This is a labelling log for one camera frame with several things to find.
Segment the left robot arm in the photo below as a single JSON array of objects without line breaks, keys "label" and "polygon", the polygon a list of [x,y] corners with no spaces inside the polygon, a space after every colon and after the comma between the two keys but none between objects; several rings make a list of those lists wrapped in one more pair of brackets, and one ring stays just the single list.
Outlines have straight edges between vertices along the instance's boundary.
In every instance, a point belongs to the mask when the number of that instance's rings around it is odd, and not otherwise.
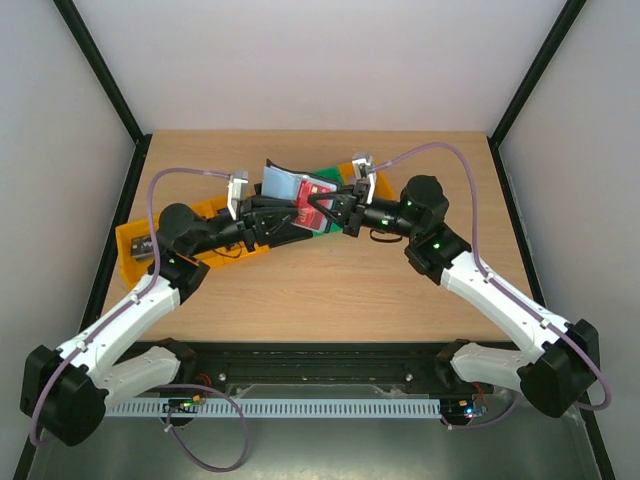
[{"label": "left robot arm", "polygon": [[210,268],[197,254],[268,243],[298,216],[290,200],[252,196],[234,212],[212,218],[174,203],[153,218],[154,260],[131,292],[105,315],[55,349],[41,345],[25,361],[21,410],[31,419],[29,439],[44,428],[68,446],[87,439],[108,408],[171,382],[180,369],[166,347],[120,363],[121,355],[154,323],[184,304]]}]

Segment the red VIP card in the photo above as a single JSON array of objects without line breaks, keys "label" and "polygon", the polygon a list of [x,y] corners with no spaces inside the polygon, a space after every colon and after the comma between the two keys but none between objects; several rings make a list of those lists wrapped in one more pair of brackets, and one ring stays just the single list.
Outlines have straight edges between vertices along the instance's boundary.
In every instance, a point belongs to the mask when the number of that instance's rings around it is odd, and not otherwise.
[{"label": "red VIP card", "polygon": [[335,184],[306,179],[302,180],[295,200],[297,217],[293,225],[314,233],[324,233],[329,226],[325,216],[309,203],[314,194],[330,193],[337,190]]}]

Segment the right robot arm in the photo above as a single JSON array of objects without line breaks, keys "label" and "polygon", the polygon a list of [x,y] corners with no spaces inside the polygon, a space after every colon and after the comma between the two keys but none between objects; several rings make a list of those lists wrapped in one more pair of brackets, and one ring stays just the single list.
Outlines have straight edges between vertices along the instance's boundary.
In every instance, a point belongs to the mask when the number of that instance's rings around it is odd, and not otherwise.
[{"label": "right robot arm", "polygon": [[453,346],[436,367],[443,389],[491,384],[520,393],[541,413],[559,418],[596,381],[596,328],[551,312],[491,270],[446,224],[449,202],[435,177],[412,177],[397,201],[373,196],[359,181],[312,193],[308,203],[346,235],[356,237],[369,228],[407,238],[404,254],[418,274],[467,301],[514,343],[513,351],[473,342]]}]

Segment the black leather card holder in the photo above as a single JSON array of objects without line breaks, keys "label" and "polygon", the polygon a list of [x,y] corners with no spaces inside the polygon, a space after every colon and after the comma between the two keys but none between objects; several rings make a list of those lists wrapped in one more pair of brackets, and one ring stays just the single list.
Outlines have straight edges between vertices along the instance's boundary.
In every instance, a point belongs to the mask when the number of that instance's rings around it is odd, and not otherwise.
[{"label": "black leather card holder", "polygon": [[341,186],[338,182],[325,179],[316,175],[315,172],[294,171],[278,166],[271,160],[266,161],[263,169],[263,194],[281,199],[296,200],[300,183],[302,180],[311,179],[318,183],[326,182],[335,184],[337,189]]}]

